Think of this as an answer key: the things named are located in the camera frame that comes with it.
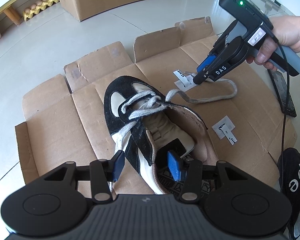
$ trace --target yellow egg tray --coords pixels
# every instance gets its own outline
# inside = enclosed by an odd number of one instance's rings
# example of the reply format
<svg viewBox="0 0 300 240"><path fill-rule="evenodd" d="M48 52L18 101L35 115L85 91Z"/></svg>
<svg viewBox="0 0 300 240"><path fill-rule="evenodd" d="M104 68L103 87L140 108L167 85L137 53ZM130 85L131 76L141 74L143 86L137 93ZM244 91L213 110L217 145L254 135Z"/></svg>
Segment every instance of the yellow egg tray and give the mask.
<svg viewBox="0 0 300 240"><path fill-rule="evenodd" d="M47 0L46 2L42 2L42 5L37 5L35 9L31 9L29 13L26 13L25 11L22 12L23 18L25 21L28 19L31 19L33 17L33 14L38 14L40 10L45 10L47 6L51 6L53 3L58 3L59 0Z"/></svg>

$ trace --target white shoelace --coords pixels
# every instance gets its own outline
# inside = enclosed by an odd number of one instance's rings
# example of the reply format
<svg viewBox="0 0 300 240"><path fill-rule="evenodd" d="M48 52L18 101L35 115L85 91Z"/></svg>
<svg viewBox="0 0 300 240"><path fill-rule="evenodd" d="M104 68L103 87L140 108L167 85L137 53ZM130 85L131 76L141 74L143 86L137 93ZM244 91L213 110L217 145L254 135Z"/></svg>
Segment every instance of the white shoelace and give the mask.
<svg viewBox="0 0 300 240"><path fill-rule="evenodd" d="M237 89L237 86L235 85L235 83L229 79L224 79L224 78L220 78L216 82L220 82L220 81L225 81L225 82L230 83L234 89L234 92L231 95L226 95L226 96L216 96L216 97L212 97L212 98L193 99L193 98L188 97L187 94L185 92L183 92L182 90L172 89L168 92L168 94L165 98L165 102L170 102L176 94L179 94L186 102L192 103L192 104L203 104L203 103L214 102L214 101L218 101L218 100L222 100L222 99L233 98L238 92L238 89ZM141 98L143 98L145 96L149 96L149 95L152 97L149 98L137 110L134 110L129 115L129 120L132 120L137 117L155 114L155 113L161 112L167 108L167 106L162 105L160 102L158 102L158 100L161 100L161 97L157 96L154 91L145 90L145 91L139 92L136 95L134 95L129 101L127 101L126 103L124 103L122 105L120 110L122 111L122 113L125 114L128 106L131 106L133 103L137 102ZM118 150L123 150L122 149L123 139L127 135L127 133L136 125L136 123L137 123L136 121L132 121L132 122L126 124L124 127L122 127L119 130L117 141L116 141L115 152L117 152Z"/></svg>

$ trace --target smartphone screen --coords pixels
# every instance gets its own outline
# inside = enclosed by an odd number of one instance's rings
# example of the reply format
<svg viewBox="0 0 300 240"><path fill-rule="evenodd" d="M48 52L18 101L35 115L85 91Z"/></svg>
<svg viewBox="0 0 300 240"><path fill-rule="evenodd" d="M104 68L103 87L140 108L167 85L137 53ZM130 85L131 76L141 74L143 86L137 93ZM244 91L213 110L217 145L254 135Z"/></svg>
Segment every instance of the smartphone screen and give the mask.
<svg viewBox="0 0 300 240"><path fill-rule="evenodd" d="M286 106L286 98L287 98L287 84L286 81L284 80L284 77L282 73L279 71L271 71L268 70L270 77L272 79L272 82L274 83L274 88L276 90L278 100L280 102L281 110L284 113L284 109ZM295 114L295 107L292 102L292 98L289 95L289 101L288 101L288 114L296 117L297 115Z"/></svg>

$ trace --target gray ribbed surface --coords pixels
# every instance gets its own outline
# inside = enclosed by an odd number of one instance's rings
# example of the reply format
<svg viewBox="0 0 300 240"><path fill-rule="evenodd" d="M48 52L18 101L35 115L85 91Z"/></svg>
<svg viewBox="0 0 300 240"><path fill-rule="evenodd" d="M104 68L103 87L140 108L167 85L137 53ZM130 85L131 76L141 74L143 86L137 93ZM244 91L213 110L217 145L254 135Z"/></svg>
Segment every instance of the gray ribbed surface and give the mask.
<svg viewBox="0 0 300 240"><path fill-rule="evenodd" d="M29 240L12 234L8 240ZM199 208L177 202L173 195L119 195L95 206L89 217L61 236L41 240L184 240L239 239L215 229ZM285 239L273 236L269 239Z"/></svg>

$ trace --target white tag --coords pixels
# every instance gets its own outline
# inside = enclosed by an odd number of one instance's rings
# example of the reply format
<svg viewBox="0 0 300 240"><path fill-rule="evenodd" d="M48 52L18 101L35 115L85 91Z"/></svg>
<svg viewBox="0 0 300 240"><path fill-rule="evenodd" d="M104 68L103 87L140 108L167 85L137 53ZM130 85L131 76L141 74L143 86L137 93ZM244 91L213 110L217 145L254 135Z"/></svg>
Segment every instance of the white tag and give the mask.
<svg viewBox="0 0 300 240"><path fill-rule="evenodd" d="M252 37L248 40L248 43L252 46L257 44L258 41L262 39L263 36L266 35L266 32L259 27L259 29L252 35Z"/></svg>
<svg viewBox="0 0 300 240"><path fill-rule="evenodd" d="M216 132L220 140L225 136L223 131L219 129L219 127L223 124L226 124L230 131L235 128L234 124L231 122L230 118L227 115L222 118L219 122L212 126L212 129Z"/></svg>
<svg viewBox="0 0 300 240"><path fill-rule="evenodd" d="M232 145L234 145L237 142L237 139L234 137L233 133L229 130L226 124L221 125L219 129L223 131L223 133Z"/></svg>
<svg viewBox="0 0 300 240"><path fill-rule="evenodd" d="M189 76L186 76L186 78L189 80L190 82L190 85L185 87L184 84L181 82L181 80L178 80L175 82L175 85L180 89L182 90L183 92L186 92L188 90L190 90L191 88L194 88L195 86L197 86L197 84L195 84L193 82L193 76L189 75Z"/></svg>
<svg viewBox="0 0 300 240"><path fill-rule="evenodd" d="M173 73L183 83L184 87L188 87L191 85L190 81L185 77L185 75L183 75L183 73L180 70L176 70Z"/></svg>

